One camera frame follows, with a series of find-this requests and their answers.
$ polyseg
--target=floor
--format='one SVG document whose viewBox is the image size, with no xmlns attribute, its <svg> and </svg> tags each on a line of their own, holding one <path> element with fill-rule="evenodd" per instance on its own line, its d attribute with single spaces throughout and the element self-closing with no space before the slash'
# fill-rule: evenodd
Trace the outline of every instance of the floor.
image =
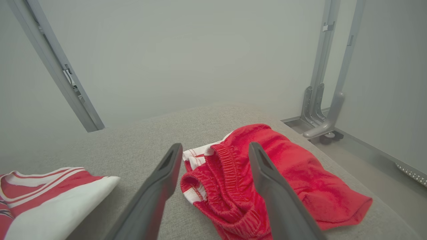
<svg viewBox="0 0 427 240">
<path fill-rule="evenodd" d="M 298 133 L 310 129 L 301 120 L 286 123 Z M 344 137 L 330 145 L 318 139 L 312 143 L 362 182 L 399 214 L 418 234 L 427 239 L 427 188 L 401 172 L 389 159 Z"/>
</svg>

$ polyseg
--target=clothing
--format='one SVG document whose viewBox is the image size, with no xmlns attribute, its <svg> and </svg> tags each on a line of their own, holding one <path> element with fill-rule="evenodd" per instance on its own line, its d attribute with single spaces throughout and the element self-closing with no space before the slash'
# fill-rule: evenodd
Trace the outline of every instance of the clothing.
<svg viewBox="0 0 427 240">
<path fill-rule="evenodd" d="M 83 167 L 0 175 L 0 239 L 65 239 L 119 180 Z"/>
<path fill-rule="evenodd" d="M 309 151 L 268 125 L 254 124 L 183 154 L 187 173 L 181 190 L 212 220 L 222 239 L 272 239 L 265 203 L 252 179 L 248 150 L 253 141 L 263 147 L 322 230 L 362 221 L 371 198 L 351 190 Z"/>
</svg>

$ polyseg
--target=red and white jersey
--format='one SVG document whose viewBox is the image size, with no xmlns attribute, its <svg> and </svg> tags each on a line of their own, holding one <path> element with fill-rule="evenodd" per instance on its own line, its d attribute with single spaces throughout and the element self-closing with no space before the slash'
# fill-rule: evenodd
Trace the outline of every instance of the red and white jersey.
<svg viewBox="0 0 427 240">
<path fill-rule="evenodd" d="M 67 238 L 119 180 L 83 167 L 0 175 L 0 240 Z"/>
</svg>

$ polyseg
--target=gray couch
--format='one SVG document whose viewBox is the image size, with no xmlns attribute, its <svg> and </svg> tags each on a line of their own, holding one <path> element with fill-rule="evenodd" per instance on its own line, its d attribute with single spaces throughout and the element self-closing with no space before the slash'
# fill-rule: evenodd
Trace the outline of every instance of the gray couch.
<svg viewBox="0 0 427 240">
<path fill-rule="evenodd" d="M 186 150 L 218 141 L 232 130 L 253 123 L 270 125 L 273 130 L 311 151 L 326 170 L 340 177 L 350 188 L 374 198 L 359 225 L 325 231 L 328 239 L 419 239 L 390 207 L 309 141 L 281 121 L 235 104 L 193 108 L 126 127 L 93 132 L 54 152 L 27 153 L 2 159 L 1 172 L 19 170 L 24 174 L 42 174 L 60 167 L 82 166 L 93 175 L 121 177 L 112 193 L 69 236 L 69 239 L 79 240 L 103 239 L 173 143 L 182 143 Z M 182 164 L 179 179 L 184 172 Z M 186 201 L 179 182 L 166 203 L 158 238 L 220 239 L 210 220 Z"/>
</svg>

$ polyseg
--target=white stripe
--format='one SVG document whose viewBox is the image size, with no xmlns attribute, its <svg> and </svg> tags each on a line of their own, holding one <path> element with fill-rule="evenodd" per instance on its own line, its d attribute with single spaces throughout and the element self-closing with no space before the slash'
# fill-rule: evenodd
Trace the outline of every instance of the white stripe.
<svg viewBox="0 0 427 240">
<path fill-rule="evenodd" d="M 16 173 L 16 175 L 21 176 L 21 177 L 43 177 L 43 176 L 47 176 L 47 175 L 52 174 L 52 173 L 56 173 L 56 172 L 59 172 L 59 171 L 65 170 L 65 169 L 71 169 L 71 168 L 75 168 L 75 167 L 62 167 L 62 168 L 60 168 L 60 169 L 57 169 L 57 170 L 55 170 L 55 171 L 52 171 L 52 172 L 50 172 L 50 173 L 46 173 L 46 174 L 31 174 L 31 175 L 24 175 L 24 174 L 22 174 L 22 173 L 20 173 L 20 172 L 18 172 L 18 171 L 14 171 L 14 172 Z"/>
<path fill-rule="evenodd" d="M 53 183 L 49 187 L 45 188 L 43 191 L 41 191 L 41 192 L 39 192 L 39 193 L 37 193 L 37 194 L 35 194 L 33 196 L 27 197 L 27 198 L 25 198 L 23 200 L 20 200 L 18 202 L 14 202 L 14 203 L 8 204 L 8 206 L 9 206 L 9 208 L 14 208 L 14 207 L 19 206 L 19 205 L 21 205 L 23 203 L 26 203 L 26 202 L 28 202 L 28 201 L 30 201 L 30 200 L 32 200 L 32 199 L 40 196 L 41 194 L 49 191 L 50 189 L 54 188 L 56 185 L 60 184 L 61 182 L 63 182 L 68 177 L 70 177 L 70 176 L 72 176 L 72 175 L 74 175 L 74 174 L 76 174 L 78 172 L 81 172 L 81 171 L 86 171 L 86 170 L 85 169 L 80 169 L 80 170 L 76 170 L 76 171 L 70 172 L 69 174 L 63 176 L 62 178 L 60 178 L 58 181 L 56 181 L 55 183 Z"/>
<path fill-rule="evenodd" d="M 199 157 L 199 158 L 188 157 L 188 161 L 190 161 L 190 166 L 192 170 L 196 169 L 196 167 L 201 166 L 206 162 L 205 157 Z"/>
<path fill-rule="evenodd" d="M 65 240 L 119 179 L 111 176 L 75 187 L 21 213 L 4 240 Z"/>
<path fill-rule="evenodd" d="M 22 198 L 27 197 L 27 196 L 29 196 L 31 194 L 37 193 L 39 191 L 42 191 L 44 188 L 46 188 L 49 185 L 49 183 L 55 181 L 59 177 L 65 175 L 65 174 L 67 174 L 67 173 L 69 173 L 71 171 L 74 171 L 75 169 L 78 169 L 78 168 L 81 168 L 81 167 L 73 167 L 73 168 L 70 168 L 69 170 L 67 170 L 65 172 L 53 175 L 52 178 L 51 178 L 51 176 L 49 176 L 49 177 L 45 177 L 45 178 L 41 178 L 41 179 L 21 179 L 21 178 L 18 178 L 16 176 L 14 176 L 12 173 L 14 173 L 16 171 L 13 171 L 10 174 L 1 176 L 0 177 L 0 183 L 1 183 L 1 179 L 4 178 L 6 180 L 6 182 L 8 182 L 10 184 L 13 184 L 13 185 L 26 186 L 26 187 L 37 187 L 37 186 L 40 186 L 42 184 L 45 184 L 45 186 L 43 186 L 40 189 L 37 189 L 36 191 L 33 191 L 31 193 L 27 193 L 25 195 L 18 196 L 18 197 L 15 197 L 15 198 L 11 199 L 11 198 L 8 198 L 4 194 L 3 189 L 1 189 L 1 185 L 0 185 L 0 196 L 3 198 L 3 200 L 8 201 L 8 202 L 12 202 L 12 201 L 16 201 L 16 200 L 22 199 Z"/>
<path fill-rule="evenodd" d="M 197 147 L 197 148 L 193 148 L 193 149 L 189 149 L 187 151 L 184 151 L 182 153 L 182 160 L 183 161 L 188 161 L 189 157 L 196 157 L 196 156 L 202 155 L 202 154 L 207 155 L 207 156 L 212 155 L 214 153 L 214 151 L 213 150 L 211 151 L 211 146 L 214 145 L 214 144 L 220 144 L 226 138 L 228 138 L 231 133 L 233 133 L 233 132 L 230 132 L 229 134 L 227 134 L 221 141 L 217 141 L 217 142 L 214 142 L 214 143 L 206 144 L 204 146 L 200 146 L 200 147 Z"/>
<path fill-rule="evenodd" d="M 202 184 L 199 185 L 199 187 L 197 188 L 197 191 L 202 196 L 203 200 L 206 200 L 206 190 Z M 194 202 L 201 202 L 202 201 L 200 199 L 200 196 L 197 194 L 197 192 L 193 188 L 188 189 L 187 191 L 183 192 L 183 194 L 184 194 L 184 197 L 191 204 L 193 204 Z"/>
</svg>

